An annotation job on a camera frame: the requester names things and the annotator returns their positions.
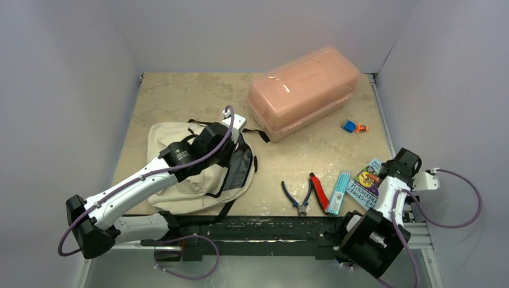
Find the light blue treehouse book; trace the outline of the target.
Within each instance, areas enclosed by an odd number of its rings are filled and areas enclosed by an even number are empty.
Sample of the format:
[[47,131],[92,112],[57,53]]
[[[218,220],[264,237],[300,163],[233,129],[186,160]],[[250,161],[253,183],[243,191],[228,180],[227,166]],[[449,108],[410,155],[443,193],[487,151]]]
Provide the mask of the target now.
[[380,159],[374,158],[348,183],[346,192],[366,210],[373,208],[378,201],[381,168]]

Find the beige canvas backpack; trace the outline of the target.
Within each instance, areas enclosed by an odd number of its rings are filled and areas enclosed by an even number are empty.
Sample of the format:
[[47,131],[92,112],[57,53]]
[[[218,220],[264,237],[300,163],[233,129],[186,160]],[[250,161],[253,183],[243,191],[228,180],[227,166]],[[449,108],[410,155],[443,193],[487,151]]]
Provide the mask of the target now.
[[[160,122],[148,133],[147,161],[159,155],[169,144],[197,135],[206,122]],[[238,147],[228,167],[213,165],[198,175],[161,190],[148,198],[156,211],[169,211],[173,215],[205,212],[209,208],[225,205],[244,195],[258,171],[259,161],[255,150],[245,136],[239,138]]]

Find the teal pencil pack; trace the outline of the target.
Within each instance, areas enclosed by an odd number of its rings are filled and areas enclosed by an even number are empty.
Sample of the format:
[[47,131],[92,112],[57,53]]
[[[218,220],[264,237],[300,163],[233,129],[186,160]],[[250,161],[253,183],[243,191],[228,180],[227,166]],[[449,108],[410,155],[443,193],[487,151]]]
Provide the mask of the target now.
[[350,178],[351,171],[342,170],[339,173],[339,176],[333,189],[333,193],[329,199],[329,204],[326,209],[326,212],[328,214],[331,214],[336,217],[339,216],[340,208],[343,203],[343,198],[345,196]]

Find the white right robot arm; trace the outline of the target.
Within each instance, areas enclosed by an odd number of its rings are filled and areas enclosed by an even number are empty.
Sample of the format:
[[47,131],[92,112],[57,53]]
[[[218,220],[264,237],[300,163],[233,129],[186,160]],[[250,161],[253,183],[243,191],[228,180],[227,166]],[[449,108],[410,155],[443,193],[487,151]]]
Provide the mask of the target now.
[[404,228],[403,191],[411,190],[421,158],[401,148],[396,156],[381,164],[376,175],[376,203],[365,213],[348,212],[337,228],[339,251],[371,276],[382,276],[410,240]]

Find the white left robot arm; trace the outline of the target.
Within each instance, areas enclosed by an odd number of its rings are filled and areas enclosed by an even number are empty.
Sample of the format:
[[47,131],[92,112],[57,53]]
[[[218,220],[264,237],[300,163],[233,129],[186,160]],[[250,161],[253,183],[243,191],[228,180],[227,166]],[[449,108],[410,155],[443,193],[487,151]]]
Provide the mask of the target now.
[[86,199],[66,203],[68,229],[58,244],[60,256],[81,253],[85,259],[103,255],[117,244],[137,240],[176,243],[178,223],[167,212],[128,220],[125,213],[155,193],[200,174],[215,164],[230,163],[245,121],[234,116],[208,124],[198,135],[170,143],[135,174]]

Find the orange blue small item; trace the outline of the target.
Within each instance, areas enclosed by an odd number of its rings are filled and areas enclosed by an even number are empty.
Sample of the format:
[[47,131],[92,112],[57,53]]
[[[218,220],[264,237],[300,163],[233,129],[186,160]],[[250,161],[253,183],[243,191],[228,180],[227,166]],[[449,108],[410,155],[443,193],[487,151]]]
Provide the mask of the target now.
[[353,121],[347,120],[343,125],[342,129],[348,133],[361,133],[369,130],[368,126],[361,123],[354,123]]

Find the translucent pink plastic box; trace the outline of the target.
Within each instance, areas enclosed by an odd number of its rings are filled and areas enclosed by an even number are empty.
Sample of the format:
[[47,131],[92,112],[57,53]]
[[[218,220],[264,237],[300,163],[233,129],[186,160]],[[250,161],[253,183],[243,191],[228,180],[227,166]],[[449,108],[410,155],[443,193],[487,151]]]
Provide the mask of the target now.
[[359,78],[359,69],[327,46],[252,79],[247,102],[267,140],[277,142],[342,107]]

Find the aluminium frame rail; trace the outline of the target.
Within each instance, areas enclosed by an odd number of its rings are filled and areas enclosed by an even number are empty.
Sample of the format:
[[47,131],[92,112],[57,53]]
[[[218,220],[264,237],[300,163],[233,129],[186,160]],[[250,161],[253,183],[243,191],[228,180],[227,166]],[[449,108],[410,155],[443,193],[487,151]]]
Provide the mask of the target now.
[[[375,75],[372,73],[366,73],[366,76],[368,78],[371,90],[373,92],[373,96],[375,98],[375,103],[377,105],[377,110],[379,112],[379,117],[382,123],[382,128],[385,135],[385,140],[387,143],[388,150],[390,152],[390,158],[393,158],[396,155],[396,150],[394,148],[393,140],[391,138],[391,134],[387,125],[386,117],[384,114],[384,110],[382,108],[382,104],[379,98],[377,86],[375,83]],[[425,245],[432,245],[429,231],[427,228],[425,228],[425,224],[423,223],[408,223],[408,225],[405,223],[405,228],[412,232],[412,236],[409,240],[410,247],[414,249],[424,249]]]

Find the red handled cutter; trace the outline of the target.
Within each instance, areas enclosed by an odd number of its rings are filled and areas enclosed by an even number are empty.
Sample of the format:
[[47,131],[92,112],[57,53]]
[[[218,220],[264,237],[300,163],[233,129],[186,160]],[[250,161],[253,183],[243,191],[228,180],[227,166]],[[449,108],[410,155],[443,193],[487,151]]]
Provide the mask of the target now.
[[319,178],[313,172],[311,172],[309,174],[309,176],[310,176],[310,180],[311,180],[312,191],[315,194],[318,204],[319,204],[321,210],[324,212],[324,214],[327,214],[328,213],[327,207],[328,207],[330,201],[328,200],[327,196],[325,195],[322,184],[321,184]]

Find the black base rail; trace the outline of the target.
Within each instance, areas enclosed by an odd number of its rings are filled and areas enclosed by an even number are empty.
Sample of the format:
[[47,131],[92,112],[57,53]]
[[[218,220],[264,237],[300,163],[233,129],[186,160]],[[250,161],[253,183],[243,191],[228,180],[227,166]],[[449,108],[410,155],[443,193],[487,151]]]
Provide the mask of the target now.
[[340,217],[177,216],[161,240],[141,246],[168,251],[180,248],[184,261],[203,256],[288,256],[316,260],[350,259],[339,250]]

